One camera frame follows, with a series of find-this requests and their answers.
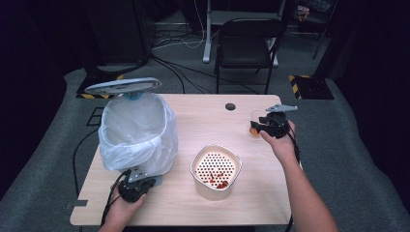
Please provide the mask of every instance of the human hand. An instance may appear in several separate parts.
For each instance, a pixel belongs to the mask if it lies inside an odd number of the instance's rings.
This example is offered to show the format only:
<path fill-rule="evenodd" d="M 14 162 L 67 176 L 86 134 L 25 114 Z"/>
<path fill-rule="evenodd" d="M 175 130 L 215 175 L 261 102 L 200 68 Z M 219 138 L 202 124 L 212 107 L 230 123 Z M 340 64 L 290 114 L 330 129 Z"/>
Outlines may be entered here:
<path fill-rule="evenodd" d="M 295 131 L 295 124 L 293 124 L 291 121 L 288 122 L 290 128 L 292 129 L 291 131 Z M 295 147 L 289 135 L 286 135 L 282 138 L 275 138 L 263 130 L 261 130 L 259 134 L 266 142 L 269 143 L 269 145 L 271 145 L 272 151 L 274 151 L 275 156 L 278 158 L 279 162 L 282 165 L 286 165 L 287 163 L 292 162 L 297 163 L 295 157 Z"/>
<path fill-rule="evenodd" d="M 147 197 L 147 194 L 143 194 L 135 203 L 129 203 L 120 196 L 119 185 L 115 187 L 112 194 L 111 203 L 113 203 L 109 208 L 108 214 L 105 217 L 105 224 L 100 229 L 100 232 L 123 231 Z"/>

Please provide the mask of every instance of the chair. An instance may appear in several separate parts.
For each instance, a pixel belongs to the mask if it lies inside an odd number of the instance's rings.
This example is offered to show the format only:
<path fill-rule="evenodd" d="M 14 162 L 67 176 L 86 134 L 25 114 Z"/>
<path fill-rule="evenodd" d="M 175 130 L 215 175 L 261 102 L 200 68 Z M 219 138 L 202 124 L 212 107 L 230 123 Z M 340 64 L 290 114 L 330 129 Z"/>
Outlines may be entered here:
<path fill-rule="evenodd" d="M 279 48 L 280 39 L 286 30 L 286 25 L 272 18 L 237 18 L 225 22 L 221 28 L 217 46 L 215 73 L 217 75 L 217 94 L 220 85 L 265 85 L 265 95 L 268 93 L 271 80 L 273 58 Z M 269 47 L 267 40 L 276 38 Z M 223 69 L 269 69 L 265 83 L 260 82 L 230 82 L 220 83 L 220 68 Z"/>
<path fill-rule="evenodd" d="M 316 27 L 319 31 L 319 37 L 317 39 L 318 44 L 313 53 L 313 57 L 312 57 L 313 60 L 316 59 L 317 52 L 319 51 L 319 48 L 323 42 L 323 39 L 328 33 L 329 25 L 335 13 L 338 0 L 334 0 L 330 2 L 333 2 L 333 4 L 331 5 L 331 8 L 327 12 L 318 12 L 315 10 L 310 11 L 310 14 L 308 15 L 307 19 L 299 22 L 300 28 L 304 26 L 305 27 Z M 294 18 L 298 18 L 297 12 L 295 12 Z"/>

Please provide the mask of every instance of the black curtain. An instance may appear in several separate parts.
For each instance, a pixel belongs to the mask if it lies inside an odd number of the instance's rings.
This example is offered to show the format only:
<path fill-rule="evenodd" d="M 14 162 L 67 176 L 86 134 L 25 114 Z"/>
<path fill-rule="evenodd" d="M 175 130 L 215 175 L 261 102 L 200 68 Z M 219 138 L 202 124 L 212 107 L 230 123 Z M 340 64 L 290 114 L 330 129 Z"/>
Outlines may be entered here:
<path fill-rule="evenodd" d="M 78 0 L 0 3 L 0 195 L 31 158 L 66 92 L 64 75 L 83 65 L 71 40 L 99 63 L 91 25 Z"/>
<path fill-rule="evenodd" d="M 336 83 L 374 163 L 390 177 L 410 212 L 408 5 L 366 1 L 346 70 Z"/>

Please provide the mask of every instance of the gray carpet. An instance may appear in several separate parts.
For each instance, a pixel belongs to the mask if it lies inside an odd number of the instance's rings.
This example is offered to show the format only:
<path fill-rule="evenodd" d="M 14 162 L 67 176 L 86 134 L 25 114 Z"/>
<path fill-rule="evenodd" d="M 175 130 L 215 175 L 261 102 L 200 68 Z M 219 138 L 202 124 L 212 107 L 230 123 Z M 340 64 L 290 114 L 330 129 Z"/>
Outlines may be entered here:
<path fill-rule="evenodd" d="M 333 101 L 295 99 L 288 75 L 314 73 L 326 43 L 318 58 L 312 60 L 316 45 L 312 35 L 286 34 L 269 90 L 269 94 L 280 96 L 282 103 L 299 107 L 287 116 L 297 125 L 301 160 L 308 178 L 330 208 L 340 231 L 410 231 L 409 214 L 390 180 L 373 165 L 358 135 L 352 110 L 334 82 L 327 80 L 335 96 Z M 215 48 L 211 63 L 203 64 L 203 47 L 204 44 L 198 48 L 180 44 L 153 52 L 164 60 L 213 74 Z M 123 68 L 109 67 L 110 70 Z M 216 80 L 213 77 L 180 69 L 190 81 L 215 93 Z M 125 78 L 143 76 L 152 76 L 162 82 L 156 93 L 183 93 L 177 76 L 153 60 L 141 69 L 127 73 Z M 104 107 L 109 101 L 76 98 L 75 91 L 84 77 L 84 70 L 66 75 L 67 93 L 54 121 L 0 202 L 0 231 L 79 230 L 70 224 L 76 200 L 73 153 L 78 143 L 97 128 L 86 126 L 95 107 Z M 186 93 L 201 94 L 186 80 L 184 83 Z M 253 94 L 244 92 L 246 89 L 242 87 L 235 90 L 241 94 Z M 94 132 L 76 151 L 75 167 L 80 187 L 97 146 L 98 137 Z M 98 226 L 82 229 L 97 231 Z M 283 230 L 283 225 L 255 227 L 258 232 Z"/>

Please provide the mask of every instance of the wooden table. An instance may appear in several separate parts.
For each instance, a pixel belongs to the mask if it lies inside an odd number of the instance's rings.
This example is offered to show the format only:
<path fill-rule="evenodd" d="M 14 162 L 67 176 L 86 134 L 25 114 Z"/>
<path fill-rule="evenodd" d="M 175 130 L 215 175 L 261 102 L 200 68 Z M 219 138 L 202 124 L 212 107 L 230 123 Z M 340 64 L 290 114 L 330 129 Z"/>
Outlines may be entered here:
<path fill-rule="evenodd" d="M 143 207 L 130 225 L 211 226 L 286 224 L 289 198 L 281 165 L 260 136 L 249 133 L 250 114 L 280 103 L 273 95 L 161 95 L 174 110 L 179 152 L 163 183 L 149 190 Z M 234 103 L 232 111 L 225 109 Z M 221 201 L 197 193 L 190 163 L 208 144 L 219 144 L 237 154 L 242 170 L 233 190 Z M 97 149 L 78 200 L 73 225 L 100 225 L 109 188 L 119 171 L 103 168 Z"/>

